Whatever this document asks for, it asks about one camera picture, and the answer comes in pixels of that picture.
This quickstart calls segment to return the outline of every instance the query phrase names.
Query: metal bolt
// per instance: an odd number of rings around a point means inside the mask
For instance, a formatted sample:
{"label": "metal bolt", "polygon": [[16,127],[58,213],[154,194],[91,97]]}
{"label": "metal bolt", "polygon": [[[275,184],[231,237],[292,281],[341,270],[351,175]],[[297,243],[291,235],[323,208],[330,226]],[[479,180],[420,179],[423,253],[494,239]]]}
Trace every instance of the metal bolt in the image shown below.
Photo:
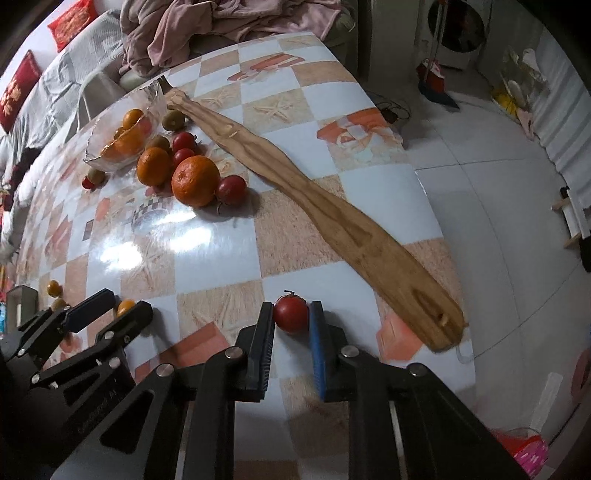
{"label": "metal bolt", "polygon": [[427,375],[427,367],[423,364],[410,364],[408,366],[408,371],[414,377],[424,377]]}
{"label": "metal bolt", "polygon": [[226,348],[227,358],[240,358],[242,356],[242,349],[239,346],[231,346]]}
{"label": "metal bolt", "polygon": [[345,358],[352,358],[354,356],[359,355],[359,349],[355,345],[345,345],[340,350],[341,355]]}
{"label": "metal bolt", "polygon": [[167,377],[174,372],[174,367],[171,364],[161,364],[156,367],[156,375],[159,377]]}
{"label": "metal bolt", "polygon": [[114,370],[115,368],[119,368],[121,365],[121,360],[118,356],[114,356],[111,360],[109,360],[109,366]]}

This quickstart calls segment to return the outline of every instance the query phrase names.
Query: mandarin orange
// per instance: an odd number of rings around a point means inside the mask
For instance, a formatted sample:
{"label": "mandarin orange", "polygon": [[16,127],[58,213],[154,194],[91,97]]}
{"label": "mandarin orange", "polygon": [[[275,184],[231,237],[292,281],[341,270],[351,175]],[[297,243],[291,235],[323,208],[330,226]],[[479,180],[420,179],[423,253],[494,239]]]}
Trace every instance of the mandarin orange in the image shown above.
{"label": "mandarin orange", "polygon": [[219,183],[216,164],[202,155],[185,158],[174,170],[171,182],[175,198],[191,207],[211,202]]}
{"label": "mandarin orange", "polygon": [[143,111],[139,108],[134,108],[127,112],[123,117],[123,121],[121,122],[121,126],[126,130],[129,130],[132,126],[134,126],[140,118],[144,115]]}
{"label": "mandarin orange", "polygon": [[138,127],[126,130],[115,140],[115,149],[120,155],[130,157],[137,155],[144,147],[145,138]]}
{"label": "mandarin orange", "polygon": [[170,178],[172,170],[173,161],[166,150],[150,147],[139,157],[136,175],[144,185],[157,187]]}

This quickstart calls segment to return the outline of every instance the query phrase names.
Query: wooden spatula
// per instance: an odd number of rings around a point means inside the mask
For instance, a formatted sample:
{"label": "wooden spatula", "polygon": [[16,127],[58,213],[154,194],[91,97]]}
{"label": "wooden spatula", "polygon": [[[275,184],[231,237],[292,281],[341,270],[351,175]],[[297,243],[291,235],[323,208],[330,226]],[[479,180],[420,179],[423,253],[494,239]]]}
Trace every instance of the wooden spatula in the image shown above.
{"label": "wooden spatula", "polygon": [[308,214],[326,243],[351,265],[433,351],[457,345],[460,307],[394,238],[350,203],[308,179],[273,143],[191,101],[164,77],[168,106],[187,115],[220,147],[264,177]]}

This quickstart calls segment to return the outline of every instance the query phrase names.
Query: table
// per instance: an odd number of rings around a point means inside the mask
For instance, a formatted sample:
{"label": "table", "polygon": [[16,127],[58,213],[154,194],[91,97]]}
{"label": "table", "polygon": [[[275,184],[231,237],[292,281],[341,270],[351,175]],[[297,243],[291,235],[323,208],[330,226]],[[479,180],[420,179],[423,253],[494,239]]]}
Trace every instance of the table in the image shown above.
{"label": "table", "polygon": [[[277,144],[311,179],[377,221],[461,304],[452,258],[401,138],[316,37],[250,41],[166,75]],[[134,168],[110,175],[94,192],[83,190],[89,131],[54,147],[34,193],[16,280],[39,289],[42,307],[50,304],[50,279],[64,285],[70,304],[102,288],[149,302],[154,321],[126,348],[136,381],[162,362],[192,365],[233,345],[264,300],[292,290],[321,300],[350,343],[393,365],[425,363],[460,395],[473,390],[468,331],[457,349],[430,352],[299,207],[201,130],[190,127],[222,176],[248,182],[249,201],[239,209],[193,210],[141,185]],[[48,365],[92,345],[112,318],[108,313],[66,339]],[[330,471],[345,478],[347,429],[346,406],[316,398],[306,337],[277,331],[265,400],[236,406],[236,477],[304,479]]]}

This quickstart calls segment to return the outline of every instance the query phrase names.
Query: clothes pile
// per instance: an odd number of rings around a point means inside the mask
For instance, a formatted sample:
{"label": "clothes pile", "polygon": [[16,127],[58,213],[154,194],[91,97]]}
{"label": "clothes pile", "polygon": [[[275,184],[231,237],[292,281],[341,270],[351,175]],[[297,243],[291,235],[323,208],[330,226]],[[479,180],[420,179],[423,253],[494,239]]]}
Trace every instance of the clothes pile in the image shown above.
{"label": "clothes pile", "polygon": [[241,42],[311,31],[324,40],[339,13],[340,0],[125,0],[120,74],[151,77],[187,61],[189,41],[212,35]]}

